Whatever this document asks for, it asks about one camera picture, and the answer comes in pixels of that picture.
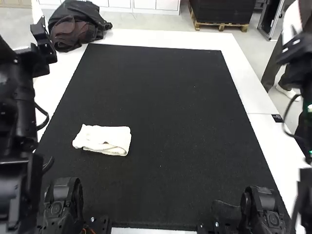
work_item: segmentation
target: black jacket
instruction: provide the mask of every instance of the black jacket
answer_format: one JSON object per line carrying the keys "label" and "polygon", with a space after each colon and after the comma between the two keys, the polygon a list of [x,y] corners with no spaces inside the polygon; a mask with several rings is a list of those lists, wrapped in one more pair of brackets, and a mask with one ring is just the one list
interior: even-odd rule
{"label": "black jacket", "polygon": [[49,19],[50,37],[57,51],[68,52],[103,39],[111,23],[99,14],[99,7],[90,1],[66,0]]}

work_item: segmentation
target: small black label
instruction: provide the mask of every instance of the small black label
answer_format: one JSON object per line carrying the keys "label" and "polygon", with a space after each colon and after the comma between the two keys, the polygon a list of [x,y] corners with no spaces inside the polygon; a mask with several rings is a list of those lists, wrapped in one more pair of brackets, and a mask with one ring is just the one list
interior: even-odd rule
{"label": "small black label", "polygon": [[276,123],[283,123],[283,119],[281,115],[272,115],[273,119],[275,120]]}

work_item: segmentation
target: wooden pallet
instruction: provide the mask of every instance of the wooden pallet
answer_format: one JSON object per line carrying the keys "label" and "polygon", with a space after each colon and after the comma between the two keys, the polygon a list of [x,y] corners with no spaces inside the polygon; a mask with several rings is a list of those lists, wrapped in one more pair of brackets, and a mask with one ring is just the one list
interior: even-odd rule
{"label": "wooden pallet", "polygon": [[191,13],[191,18],[195,27],[195,30],[199,31],[200,30],[200,26],[206,25],[206,26],[219,26],[219,31],[222,32],[224,30],[225,26],[230,26],[230,27],[241,27],[241,31],[243,33],[246,33],[248,30],[248,26],[249,24],[233,24],[233,23],[204,23],[204,22],[198,22],[196,20],[194,11],[191,7],[191,4],[189,4],[189,9],[190,9],[190,13]]}

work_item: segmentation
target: person's leg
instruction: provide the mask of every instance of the person's leg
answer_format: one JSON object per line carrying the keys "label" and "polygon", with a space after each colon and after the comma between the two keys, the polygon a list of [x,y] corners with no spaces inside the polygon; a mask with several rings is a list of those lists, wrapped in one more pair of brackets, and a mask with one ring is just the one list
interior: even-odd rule
{"label": "person's leg", "polygon": [[278,41],[273,49],[267,67],[264,70],[261,83],[265,90],[269,92],[269,90],[274,86],[275,76],[277,75],[280,65],[276,63],[277,56],[282,52],[282,35],[279,36]]}
{"label": "person's leg", "polygon": [[[276,89],[281,93],[285,94],[288,98],[293,98],[296,95],[295,90],[288,84],[287,76],[289,73],[290,67],[287,65],[285,69],[285,73],[282,75],[281,80],[278,82]],[[301,97],[297,97],[295,101],[300,101]]]}

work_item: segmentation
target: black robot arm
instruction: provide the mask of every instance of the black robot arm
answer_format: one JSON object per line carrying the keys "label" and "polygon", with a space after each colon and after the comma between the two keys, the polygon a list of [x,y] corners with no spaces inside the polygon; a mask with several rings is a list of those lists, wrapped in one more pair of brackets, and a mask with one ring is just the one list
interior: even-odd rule
{"label": "black robot arm", "polygon": [[33,78],[57,61],[44,18],[31,25],[38,46],[13,51],[0,37],[0,233],[32,234],[37,226],[43,158],[38,145]]}

